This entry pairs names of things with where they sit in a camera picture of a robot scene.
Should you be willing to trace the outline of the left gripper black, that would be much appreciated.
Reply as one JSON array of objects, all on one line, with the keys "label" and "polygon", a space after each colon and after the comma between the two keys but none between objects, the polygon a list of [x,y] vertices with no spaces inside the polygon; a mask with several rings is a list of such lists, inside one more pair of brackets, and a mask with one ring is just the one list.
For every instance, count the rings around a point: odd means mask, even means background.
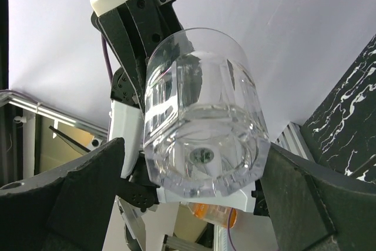
[{"label": "left gripper black", "polygon": [[102,16],[92,14],[92,25],[120,63],[112,79],[111,99],[145,108],[148,61],[161,41],[182,30],[174,1],[128,0]]}]

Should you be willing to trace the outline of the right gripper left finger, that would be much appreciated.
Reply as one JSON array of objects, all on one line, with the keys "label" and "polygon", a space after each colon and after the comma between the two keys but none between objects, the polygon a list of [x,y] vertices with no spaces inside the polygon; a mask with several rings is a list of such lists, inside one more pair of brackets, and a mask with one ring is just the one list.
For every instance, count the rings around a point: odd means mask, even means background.
[{"label": "right gripper left finger", "polygon": [[102,250],[124,156],[115,138],[1,187],[1,250]]}]

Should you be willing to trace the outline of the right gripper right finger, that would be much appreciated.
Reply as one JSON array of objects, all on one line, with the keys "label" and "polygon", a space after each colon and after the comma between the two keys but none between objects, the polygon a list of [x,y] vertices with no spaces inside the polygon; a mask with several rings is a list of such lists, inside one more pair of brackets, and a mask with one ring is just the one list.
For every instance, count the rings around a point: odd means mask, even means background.
[{"label": "right gripper right finger", "polygon": [[375,185],[272,144],[261,185],[279,250],[375,250]]}]

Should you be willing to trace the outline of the clear drinking glass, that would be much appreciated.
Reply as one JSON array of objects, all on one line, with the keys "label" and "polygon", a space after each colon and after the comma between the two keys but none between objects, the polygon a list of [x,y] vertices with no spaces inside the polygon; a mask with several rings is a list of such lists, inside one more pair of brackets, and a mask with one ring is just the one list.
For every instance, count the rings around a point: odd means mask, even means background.
[{"label": "clear drinking glass", "polygon": [[183,198],[229,196],[259,180],[270,138],[243,48],[190,28],[150,57],[143,147],[150,180]]}]

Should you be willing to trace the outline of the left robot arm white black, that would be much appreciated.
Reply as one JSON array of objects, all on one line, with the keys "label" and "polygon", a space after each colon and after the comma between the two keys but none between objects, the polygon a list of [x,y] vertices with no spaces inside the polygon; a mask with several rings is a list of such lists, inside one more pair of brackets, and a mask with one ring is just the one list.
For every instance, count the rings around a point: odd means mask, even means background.
[{"label": "left robot arm white black", "polygon": [[109,7],[95,9],[93,25],[101,32],[103,47],[120,63],[111,88],[110,139],[123,138],[125,158],[120,175],[118,205],[125,221],[125,239],[131,250],[145,250],[146,228],[141,213],[181,197],[149,180],[140,156],[145,112],[146,67],[154,49],[182,26],[173,9],[174,0],[110,0]]}]

